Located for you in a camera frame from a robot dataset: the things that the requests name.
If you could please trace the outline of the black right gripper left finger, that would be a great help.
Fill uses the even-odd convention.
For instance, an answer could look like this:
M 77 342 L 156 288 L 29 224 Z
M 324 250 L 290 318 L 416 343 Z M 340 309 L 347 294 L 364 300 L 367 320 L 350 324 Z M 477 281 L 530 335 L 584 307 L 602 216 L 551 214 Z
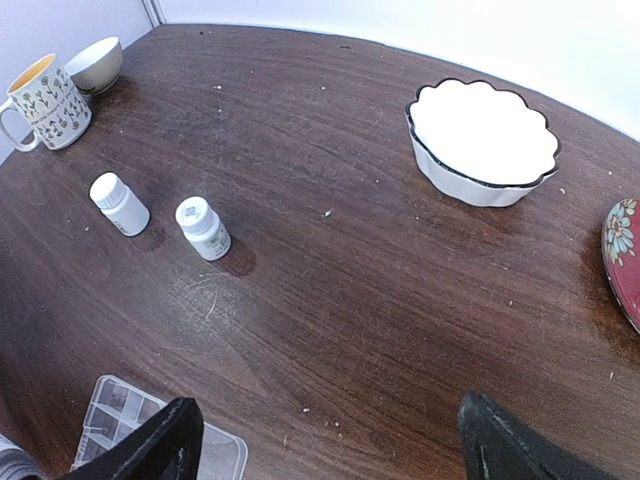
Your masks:
M 195 479 L 204 421 L 193 398 L 177 397 L 115 448 L 67 479 Z

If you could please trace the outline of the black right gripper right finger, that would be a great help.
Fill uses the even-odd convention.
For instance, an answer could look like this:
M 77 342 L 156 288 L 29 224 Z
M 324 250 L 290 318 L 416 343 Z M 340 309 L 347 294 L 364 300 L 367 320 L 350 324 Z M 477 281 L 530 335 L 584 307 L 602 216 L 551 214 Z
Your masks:
M 611 479 L 550 442 L 485 394 L 467 392 L 458 428 L 469 479 Z

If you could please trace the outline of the grey capped vitamin bottle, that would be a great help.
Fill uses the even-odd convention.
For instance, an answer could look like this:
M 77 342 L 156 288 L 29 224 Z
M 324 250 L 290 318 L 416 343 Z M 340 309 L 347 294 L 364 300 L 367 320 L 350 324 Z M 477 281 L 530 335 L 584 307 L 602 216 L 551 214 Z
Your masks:
M 1 480 L 43 480 L 45 478 L 45 474 L 25 450 L 4 435 L 0 435 Z

